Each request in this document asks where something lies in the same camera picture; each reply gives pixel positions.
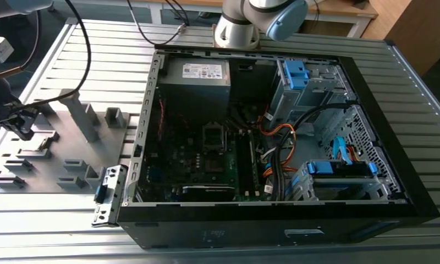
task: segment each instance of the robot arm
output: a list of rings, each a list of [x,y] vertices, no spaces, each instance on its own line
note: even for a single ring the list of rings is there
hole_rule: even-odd
[[[306,11],[305,0],[224,0],[214,29],[216,45],[253,49],[258,29],[272,40],[282,41],[297,31]]]
[[[30,14],[30,12],[46,8],[53,0],[0,0],[0,18],[15,14]],[[13,48],[3,38],[0,37],[0,62],[10,55]],[[18,112],[15,107],[22,106],[18,99],[11,95],[7,82],[0,80],[0,127],[15,133],[22,140],[33,136],[30,129],[38,110],[26,108]]]

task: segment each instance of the power supply label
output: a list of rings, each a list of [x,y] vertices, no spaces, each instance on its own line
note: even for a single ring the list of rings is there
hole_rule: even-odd
[[[186,63],[182,65],[182,78],[221,79],[221,65]]]

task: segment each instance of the silver bracket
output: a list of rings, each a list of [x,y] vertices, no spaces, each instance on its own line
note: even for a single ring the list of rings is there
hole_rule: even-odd
[[[93,227],[117,227],[117,215],[122,197],[126,166],[117,165],[105,170],[102,183],[97,188]]]

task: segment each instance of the power cable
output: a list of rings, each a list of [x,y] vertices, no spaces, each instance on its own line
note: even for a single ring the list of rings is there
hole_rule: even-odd
[[[178,6],[178,8],[181,9],[182,13],[184,13],[184,16],[185,16],[185,24],[188,26],[190,26],[190,23],[189,23],[189,17],[188,17],[188,13],[185,12],[182,6],[180,5],[180,3],[177,2],[177,0],[173,0],[174,4]]]
[[[0,72],[0,79],[13,76],[14,74],[22,72],[27,68],[27,66],[34,58],[34,55],[35,55],[37,46],[39,43],[39,36],[41,36],[41,12],[37,10],[35,11],[35,40],[34,40],[34,46],[31,48],[29,57],[21,66]]]
[[[86,77],[88,77],[88,73],[89,73],[89,68],[90,68],[90,44],[89,44],[89,37],[88,37],[88,33],[86,33],[86,28],[85,28],[85,25],[82,23],[82,20],[81,20],[81,17],[80,17],[80,14],[78,14],[78,11],[76,10],[70,0],[65,0],[66,2],[66,5],[67,7],[70,8],[72,12],[73,12],[73,15],[76,17],[76,20],[78,22],[78,25],[81,27],[81,32],[82,32],[82,36],[85,38],[85,45],[86,45],[86,67],[85,67],[85,72],[82,74],[82,77],[81,77],[81,80],[80,80],[80,83],[77,85],[77,87],[69,91],[67,93],[62,94],[62,95],[58,95],[50,99],[45,99],[42,101],[38,101],[38,102],[33,102],[33,103],[29,103],[23,106],[19,106],[17,108],[13,109],[13,112],[18,112],[19,110],[25,109],[25,108],[30,108],[30,107],[37,107],[37,106],[41,106],[41,105],[45,105],[50,102],[54,102],[54,101],[58,101],[59,99],[63,99],[69,96],[72,96],[73,94],[77,93],[77,91],[80,90],[82,84],[85,83],[85,80],[86,80]]]
[[[134,23],[134,25],[136,25],[136,27],[137,27],[137,29],[138,29],[138,32],[140,32],[142,38],[145,39],[145,41],[146,41],[148,43],[150,43],[152,45],[165,45],[165,44],[168,44],[168,43],[174,39],[174,37],[176,37],[176,36],[184,31],[184,28],[185,28],[185,25],[186,25],[186,24],[182,24],[182,25],[180,25],[180,26],[177,27],[177,30],[176,30],[174,35],[172,35],[172,37],[170,37],[165,42],[162,42],[162,43],[154,43],[153,41],[150,41],[150,40],[148,39],[148,37],[145,36],[144,31],[141,30],[141,27],[140,27],[140,24],[138,24],[137,18],[134,17],[133,7],[132,7],[130,0],[126,0],[126,4],[128,4],[128,6],[129,6],[129,11],[130,11],[130,15],[132,15],[133,23]]]
[[[316,5],[316,15],[314,15],[314,20],[313,20],[313,25],[310,26],[308,33],[310,33],[314,30],[317,22],[320,20],[320,5],[317,4],[316,0],[313,0],[313,2]]]

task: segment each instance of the motherboard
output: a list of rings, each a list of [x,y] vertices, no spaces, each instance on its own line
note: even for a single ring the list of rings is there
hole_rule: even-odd
[[[142,197],[160,202],[260,201],[254,137],[253,131],[217,122],[165,120],[149,147]]]

